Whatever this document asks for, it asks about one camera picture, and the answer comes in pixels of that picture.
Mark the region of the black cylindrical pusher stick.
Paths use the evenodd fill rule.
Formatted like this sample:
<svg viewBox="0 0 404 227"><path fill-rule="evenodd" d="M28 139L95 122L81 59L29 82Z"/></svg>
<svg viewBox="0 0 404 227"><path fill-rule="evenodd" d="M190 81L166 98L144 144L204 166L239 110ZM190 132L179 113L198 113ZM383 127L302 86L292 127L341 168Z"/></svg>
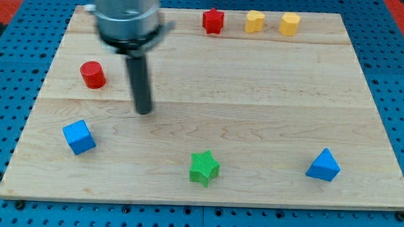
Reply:
<svg viewBox="0 0 404 227"><path fill-rule="evenodd" d="M153 102L146 56L127 56L126 62L135 110L141 115L148 115L152 111Z"/></svg>

